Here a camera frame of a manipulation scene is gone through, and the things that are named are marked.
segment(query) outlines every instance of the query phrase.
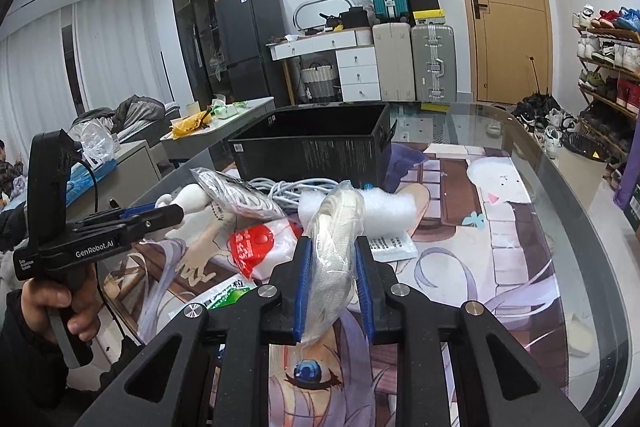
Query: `wooden door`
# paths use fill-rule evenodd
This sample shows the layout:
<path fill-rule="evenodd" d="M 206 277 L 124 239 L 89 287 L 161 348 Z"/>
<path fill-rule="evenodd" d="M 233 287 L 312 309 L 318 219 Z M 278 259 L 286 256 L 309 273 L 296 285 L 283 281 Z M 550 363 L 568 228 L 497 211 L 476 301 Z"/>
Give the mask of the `wooden door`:
<path fill-rule="evenodd" d="M 548 0 L 466 0 L 466 5 L 476 98 L 516 103 L 538 85 L 543 93 L 550 90 Z"/>

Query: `white curtain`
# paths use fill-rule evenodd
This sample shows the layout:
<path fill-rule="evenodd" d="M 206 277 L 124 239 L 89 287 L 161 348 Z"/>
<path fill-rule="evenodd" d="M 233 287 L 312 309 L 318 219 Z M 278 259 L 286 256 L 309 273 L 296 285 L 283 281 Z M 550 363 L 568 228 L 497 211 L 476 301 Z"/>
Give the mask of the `white curtain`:
<path fill-rule="evenodd" d="M 76 108 L 66 77 L 60 10 L 0 42 L 0 139 L 7 160 L 27 160 L 33 136 L 68 130 Z"/>
<path fill-rule="evenodd" d="M 133 94 L 170 101 L 153 66 L 143 0 L 80 1 L 73 6 L 73 25 L 85 108 L 116 108 Z"/>

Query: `door handle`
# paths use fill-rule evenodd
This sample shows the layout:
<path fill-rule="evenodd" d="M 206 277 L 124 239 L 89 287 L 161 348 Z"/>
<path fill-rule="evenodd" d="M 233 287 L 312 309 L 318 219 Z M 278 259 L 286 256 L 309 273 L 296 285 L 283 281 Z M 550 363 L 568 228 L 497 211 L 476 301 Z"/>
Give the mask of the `door handle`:
<path fill-rule="evenodd" d="M 474 0 L 474 14 L 476 15 L 476 19 L 480 18 L 480 9 L 487 9 L 488 7 L 488 4 L 480 4 L 478 0 Z"/>

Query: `refrigerator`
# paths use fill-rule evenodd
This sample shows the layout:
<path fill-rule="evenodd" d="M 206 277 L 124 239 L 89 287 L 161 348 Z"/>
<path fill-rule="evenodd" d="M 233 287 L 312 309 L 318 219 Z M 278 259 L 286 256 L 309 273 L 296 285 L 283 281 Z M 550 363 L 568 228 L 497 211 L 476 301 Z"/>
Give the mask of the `refrigerator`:
<path fill-rule="evenodd" d="M 216 15 L 234 99 L 272 96 L 276 107 L 289 105 L 282 65 L 267 47 L 285 35 L 280 0 L 219 0 Z"/>

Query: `gray suitcase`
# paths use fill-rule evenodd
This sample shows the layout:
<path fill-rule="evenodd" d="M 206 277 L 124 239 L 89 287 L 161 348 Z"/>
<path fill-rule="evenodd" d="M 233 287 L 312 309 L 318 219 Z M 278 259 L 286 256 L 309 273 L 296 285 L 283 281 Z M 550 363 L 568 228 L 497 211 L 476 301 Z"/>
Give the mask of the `gray suitcase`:
<path fill-rule="evenodd" d="M 387 102 L 415 102 L 411 28 L 389 22 L 373 26 L 380 96 Z"/>
<path fill-rule="evenodd" d="M 414 26 L 415 96 L 419 102 L 452 103 L 458 95 L 453 28 L 443 24 Z"/>

